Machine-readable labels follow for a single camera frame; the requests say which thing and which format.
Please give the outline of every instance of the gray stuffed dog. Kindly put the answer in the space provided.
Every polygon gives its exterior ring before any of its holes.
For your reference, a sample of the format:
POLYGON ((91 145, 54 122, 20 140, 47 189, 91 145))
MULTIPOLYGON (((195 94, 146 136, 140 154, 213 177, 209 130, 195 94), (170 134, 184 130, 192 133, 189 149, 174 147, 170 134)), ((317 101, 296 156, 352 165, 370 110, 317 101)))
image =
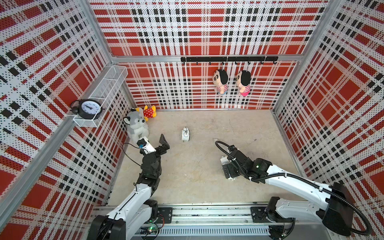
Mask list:
POLYGON ((149 136, 148 124, 144 119, 142 108, 132 108, 131 112, 129 112, 123 120, 128 125, 128 136, 135 144, 137 144, 137 141, 142 137, 149 136))

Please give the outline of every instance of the plush toy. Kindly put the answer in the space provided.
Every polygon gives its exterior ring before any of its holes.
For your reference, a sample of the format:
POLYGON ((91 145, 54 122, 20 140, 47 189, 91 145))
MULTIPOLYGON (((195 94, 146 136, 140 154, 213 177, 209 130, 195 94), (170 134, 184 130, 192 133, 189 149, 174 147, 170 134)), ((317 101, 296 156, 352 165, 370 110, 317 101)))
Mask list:
POLYGON ((148 108, 147 105, 144 107, 144 119, 145 121, 148 121, 148 118, 154 118, 157 116, 156 113, 156 107, 152 106, 151 108, 148 108))
POLYGON ((131 112, 129 112, 123 120, 128 125, 128 136, 134 143, 137 144, 139 139, 149 136, 148 124, 144 119, 144 111, 142 108, 139 108, 138 111, 131 109, 131 112))
POLYGON ((248 71, 240 71, 236 76, 236 84, 239 87, 240 95, 247 96, 251 91, 249 83, 251 82, 251 73, 248 71))
POLYGON ((216 91, 221 95, 227 93, 228 90, 228 75, 224 70, 216 70, 212 78, 214 85, 216 86, 216 91))

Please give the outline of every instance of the black hair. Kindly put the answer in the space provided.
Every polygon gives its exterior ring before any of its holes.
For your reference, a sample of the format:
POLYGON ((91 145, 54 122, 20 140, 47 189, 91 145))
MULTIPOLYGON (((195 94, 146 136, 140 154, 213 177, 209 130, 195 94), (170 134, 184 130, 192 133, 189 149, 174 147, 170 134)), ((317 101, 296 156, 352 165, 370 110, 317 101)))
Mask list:
POLYGON ((220 70, 220 69, 218 69, 218 72, 220 74, 221 84, 226 84, 228 82, 227 72, 225 70, 220 70))
POLYGON ((241 73, 241 84, 243 86, 248 86, 251 82, 251 73, 243 70, 241 73))

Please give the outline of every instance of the white wire basket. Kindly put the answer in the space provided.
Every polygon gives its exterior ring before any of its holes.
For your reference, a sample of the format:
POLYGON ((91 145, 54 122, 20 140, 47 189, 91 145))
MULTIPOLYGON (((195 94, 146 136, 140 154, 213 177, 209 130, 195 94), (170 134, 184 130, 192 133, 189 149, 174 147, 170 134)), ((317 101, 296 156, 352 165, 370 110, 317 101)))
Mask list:
POLYGON ((107 113, 113 98, 116 96, 121 84, 125 81, 128 75, 127 68, 124 66, 112 66, 107 74, 103 77, 96 89, 91 93, 88 99, 95 100, 101 104, 102 112, 95 119, 84 119, 76 115, 73 120, 79 127, 99 127, 107 113))

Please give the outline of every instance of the hanging doll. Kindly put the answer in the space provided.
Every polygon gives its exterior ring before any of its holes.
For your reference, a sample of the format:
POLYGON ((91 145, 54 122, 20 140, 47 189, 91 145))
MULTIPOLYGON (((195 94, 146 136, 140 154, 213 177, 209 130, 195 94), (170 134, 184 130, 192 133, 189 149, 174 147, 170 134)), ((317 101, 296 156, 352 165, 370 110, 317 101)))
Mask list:
POLYGON ((249 83, 251 82, 251 73, 242 70, 236 76, 236 84, 239 87, 240 95, 247 96, 251 91, 249 83))
POLYGON ((213 82, 216 86, 216 91, 221 95, 224 95, 228 91, 228 75, 224 70, 216 70, 213 76, 213 82))

